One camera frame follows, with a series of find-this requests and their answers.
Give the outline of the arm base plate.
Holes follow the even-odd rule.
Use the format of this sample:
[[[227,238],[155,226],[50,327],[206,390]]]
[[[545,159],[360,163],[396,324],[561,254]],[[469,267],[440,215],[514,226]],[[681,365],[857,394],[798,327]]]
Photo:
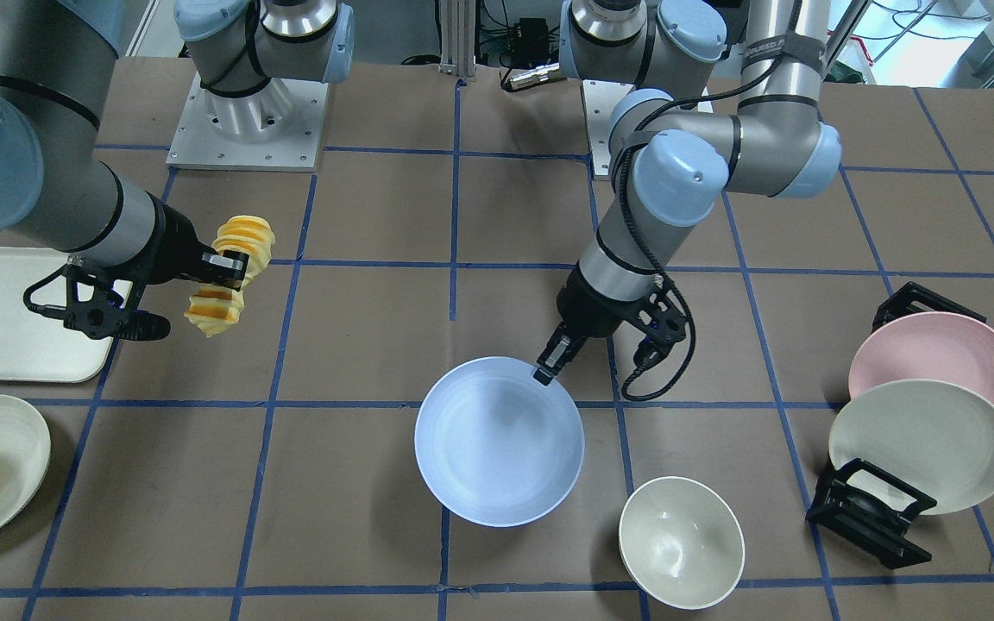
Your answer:
[[[195,78],[166,163],[183,170],[315,172],[329,86],[270,78],[261,90],[222,97]]]
[[[635,91],[650,91],[652,95],[668,99],[656,88],[635,88],[632,84],[607,81],[582,81],[582,103],[585,115],[585,133],[590,145],[590,172],[592,181],[610,178],[611,116],[616,105]]]

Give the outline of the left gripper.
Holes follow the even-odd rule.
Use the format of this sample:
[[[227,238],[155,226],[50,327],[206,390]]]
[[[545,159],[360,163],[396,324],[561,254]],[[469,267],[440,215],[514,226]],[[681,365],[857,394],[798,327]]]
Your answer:
[[[632,355],[635,363],[659,363],[687,337],[688,315],[667,298],[666,291],[652,287],[635,300],[615,300],[597,292],[579,267],[573,268],[557,294],[559,326],[536,360],[533,378],[548,386],[576,358],[588,338],[605,338],[621,323],[642,331],[644,339]]]

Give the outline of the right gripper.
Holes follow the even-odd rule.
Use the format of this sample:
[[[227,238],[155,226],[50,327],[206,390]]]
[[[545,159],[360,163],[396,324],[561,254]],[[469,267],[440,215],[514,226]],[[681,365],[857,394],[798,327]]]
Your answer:
[[[149,342],[167,337],[171,325],[165,317],[138,307],[147,286],[184,279],[241,290],[249,269],[248,252],[218,252],[203,244],[190,221],[169,205],[157,202],[154,214],[154,232],[134,258],[101,267],[94,260],[73,255],[59,270],[25,290],[24,306],[93,341],[114,337]],[[35,292],[59,278],[66,280],[63,305],[33,302]]]

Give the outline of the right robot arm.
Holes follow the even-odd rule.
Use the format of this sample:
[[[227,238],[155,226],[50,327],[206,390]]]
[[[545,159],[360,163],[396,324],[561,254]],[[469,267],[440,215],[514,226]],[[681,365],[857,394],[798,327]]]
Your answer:
[[[354,58],[355,12],[339,1],[178,1],[173,16],[228,139],[291,125],[285,81],[342,83]],[[122,1],[0,1],[0,229],[68,255],[38,283],[65,280],[66,302],[26,290],[32,313],[95,341],[159,341],[170,323],[141,310],[143,290],[192,280],[186,318],[220,334],[271,262],[274,233],[234,216],[205,244],[188,217],[94,158],[123,19]]]

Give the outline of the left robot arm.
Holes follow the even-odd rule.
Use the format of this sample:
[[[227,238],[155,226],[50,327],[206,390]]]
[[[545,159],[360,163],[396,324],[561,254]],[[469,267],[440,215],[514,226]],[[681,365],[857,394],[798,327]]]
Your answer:
[[[548,385],[584,342],[623,323],[642,331],[634,379],[682,343],[695,321],[665,272],[722,192],[803,199],[839,169],[839,131],[818,117],[826,75],[827,1],[753,1],[743,30],[733,113],[699,110],[729,46],[725,20],[705,1],[567,1],[560,70],[631,86],[610,115],[613,205],[557,294],[560,322],[538,358]]]

